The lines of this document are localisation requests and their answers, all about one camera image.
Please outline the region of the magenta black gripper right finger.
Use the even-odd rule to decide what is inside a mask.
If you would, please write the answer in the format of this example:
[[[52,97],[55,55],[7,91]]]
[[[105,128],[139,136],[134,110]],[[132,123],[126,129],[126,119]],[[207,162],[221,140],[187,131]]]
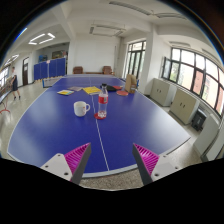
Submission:
[[[133,144],[132,154],[138,166],[143,185],[150,184],[180,169],[168,155],[157,155],[136,143]]]

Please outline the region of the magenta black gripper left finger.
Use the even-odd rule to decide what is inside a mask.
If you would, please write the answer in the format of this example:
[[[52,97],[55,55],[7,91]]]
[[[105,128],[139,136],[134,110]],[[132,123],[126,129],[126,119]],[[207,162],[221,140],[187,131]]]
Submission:
[[[91,144],[86,143],[66,154],[57,153],[41,168],[76,185],[80,184],[91,154]]]

